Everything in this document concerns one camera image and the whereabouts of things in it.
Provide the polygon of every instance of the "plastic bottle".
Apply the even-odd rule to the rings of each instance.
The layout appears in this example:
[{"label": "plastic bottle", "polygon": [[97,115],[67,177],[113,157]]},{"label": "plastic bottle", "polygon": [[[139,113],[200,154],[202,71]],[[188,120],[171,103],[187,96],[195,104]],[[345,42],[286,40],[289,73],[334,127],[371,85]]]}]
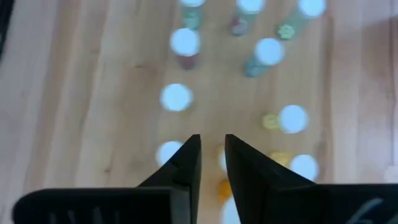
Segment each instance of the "plastic bottle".
[{"label": "plastic bottle", "polygon": [[236,12],[231,23],[231,32],[235,36],[247,34],[250,25],[264,9],[266,0],[236,0]]},{"label": "plastic bottle", "polygon": [[181,148],[183,144],[179,141],[169,141],[163,143],[157,153],[156,162],[159,167],[163,166]]},{"label": "plastic bottle", "polygon": [[167,85],[160,93],[160,104],[168,111],[186,110],[192,101],[192,91],[183,84],[174,83]]},{"label": "plastic bottle", "polygon": [[298,105],[285,106],[279,113],[279,126],[286,134],[296,134],[307,128],[308,113]]},{"label": "plastic bottle", "polygon": [[326,10],[326,0],[298,0],[297,7],[277,26],[279,39],[293,39],[311,20],[319,18]]},{"label": "plastic bottle", "polygon": [[319,175],[318,162],[310,155],[295,156],[290,162],[290,170],[311,181],[315,181]]},{"label": "plastic bottle", "polygon": [[199,33],[188,28],[177,29],[170,37],[170,47],[183,69],[193,69],[200,51]]},{"label": "plastic bottle", "polygon": [[273,38],[261,39],[251,59],[244,65],[244,72],[247,77],[258,77],[269,68],[277,65],[284,57],[284,46]]},{"label": "plastic bottle", "polygon": [[183,27],[197,30],[202,24],[202,5],[206,0],[180,0]]}]

